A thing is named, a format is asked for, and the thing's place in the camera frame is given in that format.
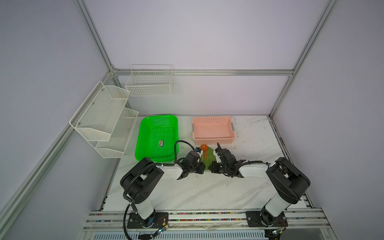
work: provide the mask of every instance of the marble surface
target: marble surface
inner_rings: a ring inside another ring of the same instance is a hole
[[[138,117],[125,155],[121,158],[111,189],[109,190],[104,211],[123,211],[127,200],[123,199],[121,178],[137,164],[135,149],[141,120]],[[193,116],[178,116],[179,139],[195,146],[192,138]],[[261,160],[273,162],[283,153],[266,116],[232,116],[237,138],[232,144],[222,145],[237,160]],[[178,157],[184,157],[190,151],[186,144],[179,144]],[[230,178],[223,174],[189,174],[181,180],[160,180],[149,196],[156,210],[225,210],[262,208],[276,193],[268,179]],[[299,201],[290,208],[305,208]]]

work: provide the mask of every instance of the pink basket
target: pink basket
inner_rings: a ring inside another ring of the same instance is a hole
[[[231,144],[236,133],[231,117],[201,117],[192,119],[192,136],[196,145]]]

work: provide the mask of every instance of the white wire basket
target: white wire basket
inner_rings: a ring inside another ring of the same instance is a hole
[[[125,84],[130,96],[172,95],[172,65],[131,65],[131,72]]]
[[[82,107],[71,118],[70,125],[103,158],[121,158],[128,146],[129,139],[139,112],[126,108],[129,91],[116,87],[100,87],[84,113],[78,117]]]

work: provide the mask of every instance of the black mounting plate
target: black mounting plate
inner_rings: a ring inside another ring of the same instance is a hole
[[[127,228],[132,229],[132,228],[143,228],[142,225],[140,224],[141,221],[139,219],[139,215],[137,213],[131,213],[129,214],[129,219],[126,222],[127,223]],[[168,223],[168,213],[167,212],[155,212],[155,220],[153,222],[153,225],[150,228],[156,228],[159,229],[163,227],[163,223]]]
[[[266,227],[264,224],[262,224],[262,219],[260,217],[260,212],[261,211],[248,211],[248,212],[245,212],[245,215],[247,216],[248,227]],[[284,221],[285,226],[288,225],[286,217],[284,215],[284,212],[281,212],[280,215],[277,217],[277,219],[278,219],[277,222],[274,223],[270,227],[281,227],[281,226],[284,226],[284,224],[281,221]]]

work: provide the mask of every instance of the green basket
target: green basket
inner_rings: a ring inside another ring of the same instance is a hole
[[[135,157],[141,161],[149,157],[154,162],[170,162],[175,159],[174,144],[179,139],[179,124],[173,115],[151,116],[140,124]]]

